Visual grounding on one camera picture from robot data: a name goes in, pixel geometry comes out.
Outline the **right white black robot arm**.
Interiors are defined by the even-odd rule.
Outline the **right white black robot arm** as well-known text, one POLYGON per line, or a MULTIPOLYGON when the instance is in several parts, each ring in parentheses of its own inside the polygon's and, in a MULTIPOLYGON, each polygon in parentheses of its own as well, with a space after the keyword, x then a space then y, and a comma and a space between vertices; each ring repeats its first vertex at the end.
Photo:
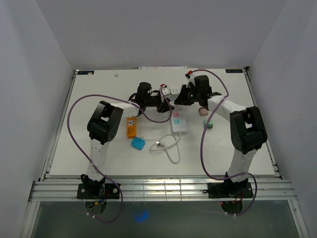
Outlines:
POLYGON ((186 75, 188 83, 182 85, 176 105, 190 106, 199 103, 212 114, 218 114, 230 124, 230 137, 234 147, 231 165, 225 173, 220 189, 230 197, 235 197, 248 184, 248 172, 251 162, 262 145, 267 141, 260 109, 246 107, 228 99, 228 94, 213 92, 206 75, 186 75))

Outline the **green plug adapter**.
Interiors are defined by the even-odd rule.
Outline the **green plug adapter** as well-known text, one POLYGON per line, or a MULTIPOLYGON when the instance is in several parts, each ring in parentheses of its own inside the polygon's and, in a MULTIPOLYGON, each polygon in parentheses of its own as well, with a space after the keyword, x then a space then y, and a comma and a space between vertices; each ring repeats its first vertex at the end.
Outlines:
POLYGON ((204 127, 207 127, 208 130, 212 129, 212 128, 213 128, 213 121, 212 121, 212 119, 211 119, 211 120, 205 119, 205 120, 204 120, 204 127))

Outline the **white pastel power strip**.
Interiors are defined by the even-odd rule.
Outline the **white pastel power strip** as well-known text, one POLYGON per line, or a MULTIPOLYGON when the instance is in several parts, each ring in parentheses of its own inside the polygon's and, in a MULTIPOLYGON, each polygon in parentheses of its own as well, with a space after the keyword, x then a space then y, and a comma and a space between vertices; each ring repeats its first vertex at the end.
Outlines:
POLYGON ((187 134, 188 127, 186 112, 182 106, 175 105, 170 119, 171 133, 174 135, 187 134))

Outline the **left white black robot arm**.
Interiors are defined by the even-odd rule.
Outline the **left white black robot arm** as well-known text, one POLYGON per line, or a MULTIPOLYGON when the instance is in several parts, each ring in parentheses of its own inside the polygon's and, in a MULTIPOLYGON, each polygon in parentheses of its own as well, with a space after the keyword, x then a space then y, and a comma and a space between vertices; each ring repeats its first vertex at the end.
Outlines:
POLYGON ((153 96, 151 84, 141 82, 137 93, 125 101, 118 103, 100 101, 93 112, 88 124, 91 149, 89 167, 86 174, 81 175, 85 189, 94 197, 100 198, 105 193, 105 162, 109 144, 114 140, 122 119, 132 119, 145 113, 147 107, 156 107, 159 113, 171 112, 168 87, 161 85, 153 96))

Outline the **pink plug adapter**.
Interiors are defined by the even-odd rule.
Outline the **pink plug adapter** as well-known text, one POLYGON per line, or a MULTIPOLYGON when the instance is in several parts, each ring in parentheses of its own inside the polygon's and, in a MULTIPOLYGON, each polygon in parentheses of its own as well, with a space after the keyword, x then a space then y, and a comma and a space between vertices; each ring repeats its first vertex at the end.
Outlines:
POLYGON ((209 111, 205 109, 204 107, 200 107, 198 112, 201 117, 205 117, 209 114, 209 111))

